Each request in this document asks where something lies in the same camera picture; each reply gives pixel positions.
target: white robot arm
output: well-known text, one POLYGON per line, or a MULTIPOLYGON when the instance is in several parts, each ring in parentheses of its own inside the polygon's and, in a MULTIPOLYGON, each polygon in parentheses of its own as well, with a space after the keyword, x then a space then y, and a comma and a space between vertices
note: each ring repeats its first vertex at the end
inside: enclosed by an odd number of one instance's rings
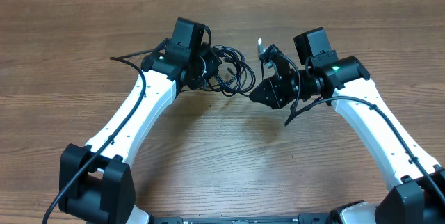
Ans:
MULTIPOLYGON (((397 128, 403 140, 414 155, 419 158, 420 164, 426 171, 428 173, 435 172, 434 166, 438 165, 439 162, 427 154, 406 132, 383 102, 372 79, 360 78, 349 81, 344 86, 341 90, 335 89, 332 96, 351 96, 377 105, 397 128)), ((382 172, 388 191, 402 184, 402 177, 404 176, 410 176, 411 179, 423 177, 419 169, 412 162, 409 162, 410 157, 406 154, 394 132, 375 111, 369 110, 367 105, 347 100, 332 101, 332 106, 350 124, 371 153, 382 172)))
MULTIPOLYGON (((139 147, 142 145, 154 122, 176 98, 176 81, 171 81, 167 79, 167 75, 153 70, 143 72, 143 74, 147 81, 145 97, 128 123, 114 138, 114 142, 101 153, 103 157, 110 159, 118 155, 123 158, 122 162, 129 164, 130 167, 133 166, 139 147)), ((91 146, 91 152, 96 152, 104 144, 110 133, 128 115, 139 98, 141 86, 142 80, 139 76, 133 90, 115 115, 99 133, 85 144, 91 146)), ((127 224, 148 224, 148 222, 149 215, 137 208, 137 206, 134 206, 127 224)))

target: black joint motor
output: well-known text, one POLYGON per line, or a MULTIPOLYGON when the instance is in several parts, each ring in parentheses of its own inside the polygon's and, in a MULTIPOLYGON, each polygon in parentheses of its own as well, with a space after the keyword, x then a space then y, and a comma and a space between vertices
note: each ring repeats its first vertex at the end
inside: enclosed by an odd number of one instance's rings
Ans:
POLYGON ((325 29, 321 27, 294 37, 293 43, 301 65, 309 61, 311 67, 322 67, 339 60, 331 49, 325 29))
POLYGON ((221 64, 210 48, 211 42, 202 43, 205 31, 209 33, 209 28, 204 24, 179 17, 172 38, 165 39, 150 55, 144 57, 142 70, 154 70, 177 81, 177 93, 183 86, 191 90, 201 87, 204 79, 210 79, 218 73, 221 64))

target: wood grain surface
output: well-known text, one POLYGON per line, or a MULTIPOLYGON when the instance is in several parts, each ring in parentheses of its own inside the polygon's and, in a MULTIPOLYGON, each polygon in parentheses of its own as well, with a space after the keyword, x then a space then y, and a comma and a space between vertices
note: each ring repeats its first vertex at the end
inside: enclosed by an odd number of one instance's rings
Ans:
MULTIPOLYGON (((412 137, 445 163, 445 0, 0 0, 0 223, 39 223, 68 143, 111 118, 137 74, 113 62, 170 37, 178 16, 209 25, 260 76, 256 42, 296 62, 292 39, 324 26, 358 57, 412 137)), ((139 64, 141 58, 133 59, 139 64)), ((346 121, 320 106, 283 127, 242 96, 186 92, 156 121, 133 167, 155 216, 283 216, 387 191, 346 121)), ((56 210, 50 223, 82 223, 56 210)))

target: cable clip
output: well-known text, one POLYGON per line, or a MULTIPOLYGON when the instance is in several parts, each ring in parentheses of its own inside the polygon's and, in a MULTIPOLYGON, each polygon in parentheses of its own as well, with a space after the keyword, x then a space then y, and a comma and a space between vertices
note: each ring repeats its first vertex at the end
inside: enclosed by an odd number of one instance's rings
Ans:
POLYGON ((369 110, 376 110, 378 108, 377 104, 373 104, 372 106, 369 106, 369 110))

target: black cable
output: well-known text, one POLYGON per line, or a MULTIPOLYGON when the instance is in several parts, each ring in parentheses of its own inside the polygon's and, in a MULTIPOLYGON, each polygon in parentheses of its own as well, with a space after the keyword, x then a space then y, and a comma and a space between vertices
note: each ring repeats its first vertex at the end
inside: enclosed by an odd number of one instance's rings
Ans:
POLYGON ((207 46, 211 46, 211 31, 210 28, 208 26, 204 27, 204 30, 207 32, 207 35, 209 35, 209 42, 207 43, 207 46))
POLYGON ((220 74, 217 73, 216 81, 218 84, 212 85, 209 81, 204 81, 210 89, 203 88, 202 90, 222 92, 223 95, 227 97, 234 96, 237 93, 247 97, 245 93, 254 88, 257 80, 254 71, 245 62, 245 56, 239 50, 232 47, 216 45, 211 48, 214 50, 215 55, 218 58, 222 58, 226 63, 231 63, 236 71, 234 72, 231 68, 227 68, 227 71, 232 75, 228 81, 225 81, 220 74), (248 74, 250 76, 250 83, 245 87, 248 80, 248 74))
POLYGON ((138 55, 141 55, 141 54, 149 54, 149 53, 151 53, 153 51, 154 51, 154 49, 150 49, 150 50, 140 51, 140 52, 136 52, 136 53, 132 53, 132 54, 127 54, 127 55, 124 55, 124 56, 119 56, 119 57, 116 57, 116 58, 125 59, 125 58, 138 56, 138 55))
POLYGON ((85 171, 87 171, 87 169, 90 167, 91 163, 102 153, 102 151, 104 151, 105 148, 110 143, 112 143, 114 141, 114 138, 117 136, 119 131, 125 126, 125 124, 130 120, 131 116, 134 114, 134 112, 136 111, 136 109, 138 108, 139 104, 142 102, 142 99, 145 96, 145 88, 147 87, 147 84, 146 84, 145 76, 144 76, 142 70, 137 65, 134 65, 133 63, 131 63, 129 61, 126 61, 123 58, 111 57, 110 59, 114 60, 114 61, 119 61, 121 63, 125 63, 127 65, 130 65, 132 68, 134 68, 136 71, 138 71, 138 73, 139 73, 139 75, 140 75, 140 77, 142 79, 142 90, 140 92, 138 101, 134 104, 133 108, 130 110, 130 112, 125 117, 125 119, 120 123, 118 128, 108 137, 106 142, 93 154, 93 156, 89 160, 87 160, 85 162, 85 164, 79 169, 79 171, 77 171, 77 173, 73 176, 73 178, 63 187, 63 189, 60 190, 60 192, 58 193, 57 197, 53 200, 51 205, 48 207, 48 210, 44 214, 44 217, 43 217, 43 220, 42 220, 42 224, 46 224, 47 223, 47 221, 49 219, 49 215, 54 210, 54 208, 56 207, 57 203, 65 196, 65 194, 67 193, 68 189, 78 180, 78 178, 82 174, 84 174, 85 171))
POLYGON ((263 61, 260 61, 259 64, 261 66, 261 78, 262 78, 262 81, 264 81, 264 63, 263 63, 263 61))
POLYGON ((414 156, 414 154, 411 152, 410 148, 408 147, 408 145, 406 144, 406 142, 403 140, 401 134, 398 132, 397 128, 394 126, 394 124, 391 122, 391 120, 388 118, 387 115, 385 115, 385 113, 382 112, 382 110, 380 110, 377 105, 372 104, 364 99, 360 99, 360 98, 356 98, 356 97, 350 97, 350 96, 336 96, 336 97, 331 97, 331 98, 327 98, 327 99, 320 99, 317 98, 315 101, 313 101, 311 104, 303 107, 302 109, 300 109, 295 115, 292 115, 291 120, 293 120, 297 115, 309 111, 310 109, 312 109, 314 106, 319 105, 319 104, 323 104, 326 102, 331 102, 334 100, 350 100, 353 102, 359 102, 362 104, 365 104, 367 106, 369 106, 370 110, 375 110, 375 112, 377 112, 380 116, 382 116, 383 120, 385 120, 385 122, 388 124, 389 128, 394 132, 394 134, 396 135, 398 141, 400 142, 400 144, 402 145, 403 149, 405 149, 406 153, 408 154, 408 156, 410 157, 411 161, 416 165, 416 167, 420 170, 420 172, 423 174, 423 176, 428 180, 429 184, 431 185, 432 189, 437 193, 437 197, 439 197, 440 201, 442 202, 443 206, 445 207, 445 196, 444 194, 440 191, 439 187, 436 185, 436 183, 431 179, 431 176, 426 172, 425 168, 423 168, 423 166, 420 164, 419 159, 414 156))
POLYGON ((308 77, 311 76, 311 75, 309 74, 309 60, 310 60, 310 59, 311 59, 311 56, 307 57, 307 58, 306 58, 306 61, 305 61, 305 71, 306 71, 306 74, 307 74, 308 77))

